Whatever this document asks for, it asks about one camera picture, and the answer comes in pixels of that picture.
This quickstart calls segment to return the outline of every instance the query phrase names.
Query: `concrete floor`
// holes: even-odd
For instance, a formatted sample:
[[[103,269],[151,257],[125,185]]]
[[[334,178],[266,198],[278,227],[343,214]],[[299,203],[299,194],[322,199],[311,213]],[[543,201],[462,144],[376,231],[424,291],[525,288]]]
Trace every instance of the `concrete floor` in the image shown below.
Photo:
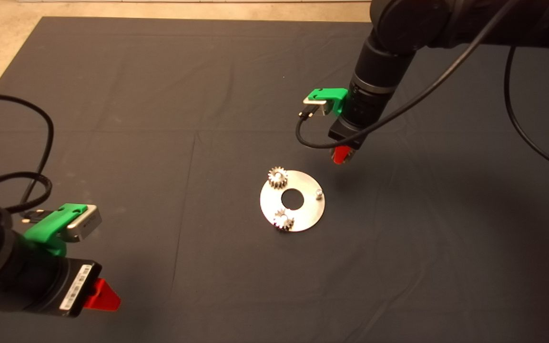
[[[0,76],[41,17],[368,21],[369,2],[135,3],[0,0]]]

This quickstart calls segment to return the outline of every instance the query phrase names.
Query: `metal disc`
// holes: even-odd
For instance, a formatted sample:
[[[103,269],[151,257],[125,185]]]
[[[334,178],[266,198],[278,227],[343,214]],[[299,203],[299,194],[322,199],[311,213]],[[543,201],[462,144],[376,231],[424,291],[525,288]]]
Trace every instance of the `metal disc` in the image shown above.
[[[318,182],[309,174],[297,170],[287,170],[287,175],[287,184],[283,188],[275,189],[268,182],[264,184],[262,193],[260,193],[260,206],[262,206],[264,217],[274,225],[275,213],[285,208],[281,200],[283,193],[288,189],[296,189],[302,193],[305,202],[299,209],[287,209],[287,212],[294,218],[294,225],[289,232],[303,232],[321,219],[325,210],[325,194]],[[320,199],[317,199],[318,192],[321,192]]]

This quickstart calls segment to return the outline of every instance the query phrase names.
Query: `gear teeth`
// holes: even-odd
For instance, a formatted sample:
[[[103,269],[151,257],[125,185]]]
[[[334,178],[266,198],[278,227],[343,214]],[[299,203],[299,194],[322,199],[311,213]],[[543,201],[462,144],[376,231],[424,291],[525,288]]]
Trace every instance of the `gear teeth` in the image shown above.
[[[274,167],[268,172],[268,183],[272,188],[279,189],[287,185],[287,170]]]
[[[294,225],[294,218],[289,215],[287,209],[280,209],[274,214],[274,227],[288,232]]]

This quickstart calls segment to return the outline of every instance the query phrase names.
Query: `green bracket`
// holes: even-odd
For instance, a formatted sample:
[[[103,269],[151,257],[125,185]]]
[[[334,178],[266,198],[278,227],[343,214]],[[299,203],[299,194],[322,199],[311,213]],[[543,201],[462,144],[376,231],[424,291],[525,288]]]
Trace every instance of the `green bracket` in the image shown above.
[[[65,256],[67,246],[61,238],[57,237],[57,234],[65,230],[68,224],[87,209],[85,204],[64,204],[58,211],[50,213],[48,217],[28,229],[24,237],[42,245],[55,256]]]
[[[348,92],[346,88],[318,88],[312,91],[308,98],[309,100],[331,101],[333,103],[332,111],[338,116],[342,113],[342,107]]]

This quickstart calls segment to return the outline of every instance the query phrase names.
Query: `black cable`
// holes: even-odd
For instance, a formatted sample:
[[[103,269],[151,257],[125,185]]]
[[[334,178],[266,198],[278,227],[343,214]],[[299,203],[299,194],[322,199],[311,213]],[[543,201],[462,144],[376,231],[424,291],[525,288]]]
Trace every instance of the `black cable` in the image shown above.
[[[448,79],[448,77],[451,76],[451,74],[455,72],[457,68],[459,68],[459,66],[467,59],[467,57],[469,57],[471,53],[474,52],[474,50],[478,47],[478,45],[482,43],[484,38],[495,28],[495,26],[497,26],[497,24],[499,24],[501,19],[503,19],[503,17],[505,17],[508,11],[510,11],[510,9],[512,9],[512,7],[514,7],[518,2],[519,0],[510,0],[506,2],[505,5],[503,5],[503,7],[501,7],[501,9],[497,11],[497,13],[493,16],[493,18],[491,18],[491,20],[484,26],[484,28],[482,28],[482,30],[478,33],[478,35],[474,38],[474,40],[470,43],[470,45],[467,46],[466,50],[462,54],[460,54],[459,57],[457,57],[457,59],[450,65],[450,67],[446,69],[446,71],[442,73],[442,75],[440,75],[440,77],[437,80],[435,80],[433,84],[425,88],[417,96],[412,98],[410,101],[406,102],[406,104],[402,105],[397,110],[390,113],[390,115],[388,115],[384,119],[381,119],[378,122],[368,126],[367,128],[364,128],[363,130],[353,135],[350,135],[347,138],[341,139],[340,141],[335,141],[333,143],[325,143],[325,144],[315,144],[315,143],[310,143],[309,141],[306,141],[305,139],[303,139],[302,135],[300,134],[300,127],[302,126],[302,123],[307,119],[307,117],[300,117],[300,119],[298,120],[298,124],[296,125],[296,138],[300,143],[302,143],[305,146],[308,146],[309,148],[331,149],[337,146],[347,145],[349,143],[352,143],[353,141],[355,141],[355,139],[368,135],[370,132],[377,130],[378,128],[380,128],[384,124],[387,124],[393,119],[396,119],[397,117],[399,117],[400,115],[402,115],[403,113],[405,113],[406,111],[414,107],[416,104],[419,104],[419,102],[421,102],[423,99],[429,96],[433,91],[435,91],[438,87],[440,87],[440,85],[444,83],[444,81],[446,81],[446,79]]]
[[[50,192],[52,191],[52,182],[50,181],[50,179],[46,178],[46,176],[43,176],[42,174],[33,173],[32,171],[17,171],[15,173],[0,175],[0,183],[17,178],[31,179],[33,181],[33,184],[35,184],[35,182],[39,182],[40,184],[43,184],[46,190],[42,195],[31,201],[23,200],[20,204],[6,207],[5,209],[9,213],[18,213],[32,209],[35,206],[39,206],[40,204],[45,202],[50,196]]]
[[[28,107],[29,109],[36,111],[44,119],[44,121],[46,121],[46,126],[48,126],[48,137],[46,139],[46,145],[44,146],[44,151],[41,154],[40,163],[39,165],[37,165],[37,170],[36,170],[37,174],[41,174],[44,170],[44,167],[46,167],[46,163],[48,162],[48,157],[50,156],[50,150],[52,150],[52,142],[54,141],[54,124],[52,123],[52,119],[46,113],[46,111],[44,111],[43,109],[39,108],[39,106],[27,100],[17,98],[16,96],[9,96],[9,95],[3,95],[3,94],[0,94],[0,100],[15,102],[16,104],[21,104],[25,107]],[[31,195],[31,191],[33,191],[33,188],[35,187],[36,181],[37,181],[36,179],[32,179],[31,182],[29,182],[27,189],[25,189],[24,194],[22,194],[22,197],[20,200],[21,204],[27,202],[27,200],[29,199],[29,196]]]
[[[535,150],[536,153],[540,154],[543,158],[547,159],[549,161],[549,154],[542,150],[539,146],[537,146],[536,143],[534,143],[527,133],[522,129],[520,126],[520,123],[516,119],[516,114],[514,113],[514,109],[512,108],[512,100],[510,99],[509,94],[509,80],[510,80],[510,74],[512,73],[512,62],[514,61],[514,54],[516,53],[516,46],[512,46],[509,50],[508,54],[508,60],[505,65],[505,76],[503,78],[503,95],[505,96],[505,107],[508,110],[508,117],[510,121],[512,121],[512,125],[514,125],[514,129],[516,129],[516,132],[524,139],[524,141],[531,147],[531,149]]]

